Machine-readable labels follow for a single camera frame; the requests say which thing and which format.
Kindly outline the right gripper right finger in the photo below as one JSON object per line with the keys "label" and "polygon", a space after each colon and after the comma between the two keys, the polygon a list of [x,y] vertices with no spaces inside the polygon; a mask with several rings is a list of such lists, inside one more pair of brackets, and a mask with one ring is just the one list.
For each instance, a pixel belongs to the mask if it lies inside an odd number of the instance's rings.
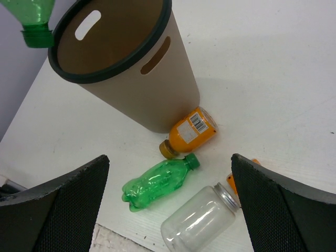
{"label": "right gripper right finger", "polygon": [[231,161],[254,251],[335,251],[335,194],[240,154]]}

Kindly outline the clear plastic bottle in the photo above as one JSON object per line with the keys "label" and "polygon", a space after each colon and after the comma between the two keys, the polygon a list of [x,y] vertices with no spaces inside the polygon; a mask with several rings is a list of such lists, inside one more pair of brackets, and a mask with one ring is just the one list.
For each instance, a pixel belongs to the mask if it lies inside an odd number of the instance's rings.
{"label": "clear plastic bottle", "polygon": [[233,224],[239,209],[221,183],[206,186],[162,223],[164,243],[169,251],[201,251]]}

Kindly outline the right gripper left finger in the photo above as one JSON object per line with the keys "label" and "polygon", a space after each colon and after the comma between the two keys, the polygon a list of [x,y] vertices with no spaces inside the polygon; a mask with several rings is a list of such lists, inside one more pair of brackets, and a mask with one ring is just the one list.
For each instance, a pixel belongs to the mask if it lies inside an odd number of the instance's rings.
{"label": "right gripper left finger", "polygon": [[89,251],[109,159],[1,198],[1,251]]}

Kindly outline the orange bottle with label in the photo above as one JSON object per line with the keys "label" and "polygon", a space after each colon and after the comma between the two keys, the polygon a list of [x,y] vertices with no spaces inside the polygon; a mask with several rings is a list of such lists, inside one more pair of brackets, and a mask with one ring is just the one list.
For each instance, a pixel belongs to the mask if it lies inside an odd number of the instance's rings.
{"label": "orange bottle with label", "polygon": [[171,130],[159,150],[166,159],[173,159],[183,153],[191,153],[218,132],[218,126],[210,114],[197,107],[180,120]]}

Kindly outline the green bottle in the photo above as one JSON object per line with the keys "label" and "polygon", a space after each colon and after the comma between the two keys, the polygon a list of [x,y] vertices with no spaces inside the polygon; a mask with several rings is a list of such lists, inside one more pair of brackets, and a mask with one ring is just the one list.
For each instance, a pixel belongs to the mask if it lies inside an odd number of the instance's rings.
{"label": "green bottle", "polygon": [[54,45],[48,22],[55,0],[5,0],[1,4],[21,23],[21,33],[29,48],[50,48]]}
{"label": "green bottle", "polygon": [[122,187],[122,201],[129,203],[131,212],[141,211],[159,198],[178,190],[189,171],[199,167],[200,162],[193,153],[183,159],[164,160],[125,183]]}

